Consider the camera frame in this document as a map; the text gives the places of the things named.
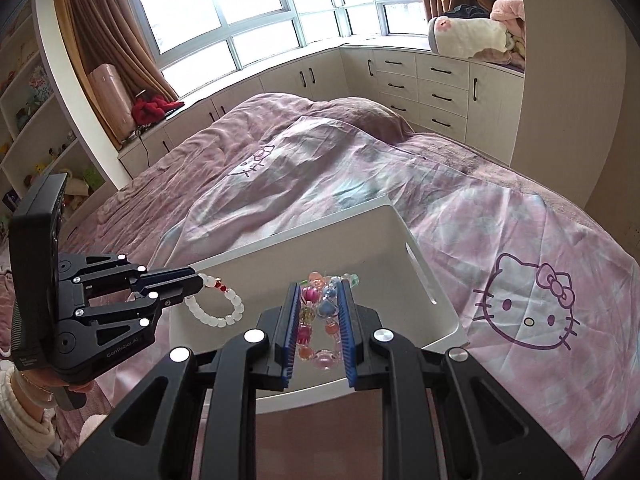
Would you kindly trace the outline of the person's left hand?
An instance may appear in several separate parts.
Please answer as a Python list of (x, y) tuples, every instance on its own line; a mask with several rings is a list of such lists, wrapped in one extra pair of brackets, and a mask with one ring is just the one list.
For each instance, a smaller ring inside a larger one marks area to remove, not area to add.
[(87, 393), (96, 382), (90, 380), (81, 385), (72, 385), (50, 368), (14, 370), (11, 378), (13, 392), (26, 411), (38, 411), (53, 400), (54, 388), (67, 388), (71, 392)]

